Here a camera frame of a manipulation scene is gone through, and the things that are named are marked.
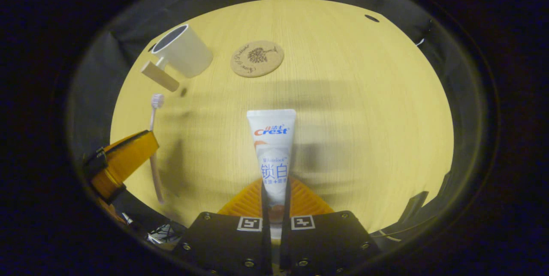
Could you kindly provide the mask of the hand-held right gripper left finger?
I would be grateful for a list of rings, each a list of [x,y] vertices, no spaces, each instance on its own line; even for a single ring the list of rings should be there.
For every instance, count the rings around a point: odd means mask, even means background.
[[[272,275],[271,230],[262,180],[220,211],[202,212],[172,250],[176,259],[212,276]]]

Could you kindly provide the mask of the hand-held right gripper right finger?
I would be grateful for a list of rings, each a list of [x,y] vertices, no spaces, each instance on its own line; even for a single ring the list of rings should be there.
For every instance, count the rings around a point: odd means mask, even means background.
[[[281,268],[289,276],[342,276],[380,253],[351,211],[335,212],[290,178],[281,233]]]

